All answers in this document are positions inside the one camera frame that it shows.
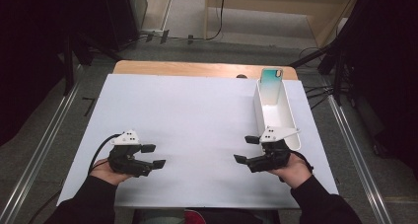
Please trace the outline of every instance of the wooden panel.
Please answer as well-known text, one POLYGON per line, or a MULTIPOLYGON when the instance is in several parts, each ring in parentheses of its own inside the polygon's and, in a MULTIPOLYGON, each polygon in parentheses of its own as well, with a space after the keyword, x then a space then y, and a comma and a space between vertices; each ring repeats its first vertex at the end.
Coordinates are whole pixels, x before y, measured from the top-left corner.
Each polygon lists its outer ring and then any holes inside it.
POLYGON ((147 0, 148 9, 145 15, 143 30, 162 30, 172 0, 147 0))
POLYGON ((244 74, 247 78, 258 79, 263 68, 282 68, 287 80, 298 80, 296 71, 288 66, 241 65, 217 63, 128 61, 116 63, 114 74, 151 74, 173 76, 227 77, 235 78, 244 74))
MULTIPOLYGON (((206 0, 208 7, 221 7, 221 0, 206 0)), ((356 0, 225 0, 224 8, 261 12, 307 15, 316 44, 322 47, 338 27, 343 17, 349 16, 356 0)), ((207 32, 205 19, 204 35, 207 32)))

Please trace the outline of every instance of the metal rail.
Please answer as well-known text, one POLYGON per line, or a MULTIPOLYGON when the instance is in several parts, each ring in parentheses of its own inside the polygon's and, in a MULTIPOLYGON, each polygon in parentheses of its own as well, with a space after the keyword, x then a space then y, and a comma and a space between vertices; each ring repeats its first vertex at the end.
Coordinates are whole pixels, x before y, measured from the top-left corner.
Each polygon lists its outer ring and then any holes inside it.
POLYGON ((84 69, 81 65, 79 65, 77 68, 77 78, 79 80, 76 81, 74 87, 68 93, 68 95, 61 100, 58 109, 56 110, 45 133, 40 139, 33 156, 25 168, 25 171, 16 183, 10 195, 10 198, 0 216, 0 223, 13 223, 15 221, 15 218, 18 215, 18 212, 21 209, 22 204, 25 201, 31 186, 35 181, 36 175, 39 172, 40 167, 49 151, 49 148, 52 145, 55 135, 58 132, 62 121, 65 118, 65 115, 67 114, 71 104, 74 101, 83 74, 84 69))
MULTIPOLYGON (((323 85, 329 85, 329 82, 322 77, 323 85)), ((357 144, 354 134, 346 119, 344 109, 338 106, 332 96, 329 96, 328 101, 331 105, 332 111, 334 112, 335 118, 341 129, 348 151, 350 152, 351 158, 353 159, 354 166, 356 167, 357 174, 359 175, 360 181, 365 189, 366 196, 372 206, 373 212, 375 213, 378 223, 391 224, 393 221, 390 218, 389 212, 384 204, 383 197, 379 191, 375 180, 363 158, 362 152, 357 144)))

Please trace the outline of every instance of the white mount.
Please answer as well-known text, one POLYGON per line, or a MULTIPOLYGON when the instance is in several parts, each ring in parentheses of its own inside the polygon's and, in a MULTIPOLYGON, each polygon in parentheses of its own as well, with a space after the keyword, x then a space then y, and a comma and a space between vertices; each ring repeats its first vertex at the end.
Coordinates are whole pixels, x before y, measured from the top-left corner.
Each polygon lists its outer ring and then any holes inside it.
POLYGON ((267 126, 260 137, 260 142, 276 142, 299 131, 299 128, 267 126))
POLYGON ((110 140, 111 145, 139 145, 138 134, 132 129, 123 132, 117 138, 110 140))

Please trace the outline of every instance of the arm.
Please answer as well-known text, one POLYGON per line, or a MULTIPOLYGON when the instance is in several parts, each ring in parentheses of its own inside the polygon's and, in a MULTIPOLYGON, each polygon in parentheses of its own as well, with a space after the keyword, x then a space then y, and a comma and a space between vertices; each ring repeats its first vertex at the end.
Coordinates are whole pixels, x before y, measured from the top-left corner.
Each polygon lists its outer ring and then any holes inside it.
POLYGON ((45 223, 113 223, 117 186, 130 178, 115 173, 106 159, 97 161, 76 195, 59 204, 45 223))
POLYGON ((302 210, 301 223, 361 223, 351 206, 339 195, 329 194, 310 173, 305 162, 292 154, 286 168, 270 171, 281 177, 302 210))

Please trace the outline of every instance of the hand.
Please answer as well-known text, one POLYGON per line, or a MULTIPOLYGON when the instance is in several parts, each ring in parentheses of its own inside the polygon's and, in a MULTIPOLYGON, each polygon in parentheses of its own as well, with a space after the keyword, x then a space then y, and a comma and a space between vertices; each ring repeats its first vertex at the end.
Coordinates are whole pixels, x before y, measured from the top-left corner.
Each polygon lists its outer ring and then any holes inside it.
POLYGON ((297 188, 312 175, 305 165, 305 161, 291 153, 286 167, 268 171, 279 176, 291 188, 297 188))
POLYGON ((114 172, 108 164, 107 159, 98 160, 94 167, 95 168, 90 172, 90 176, 97 177, 114 186, 117 186, 132 177, 132 175, 114 172))

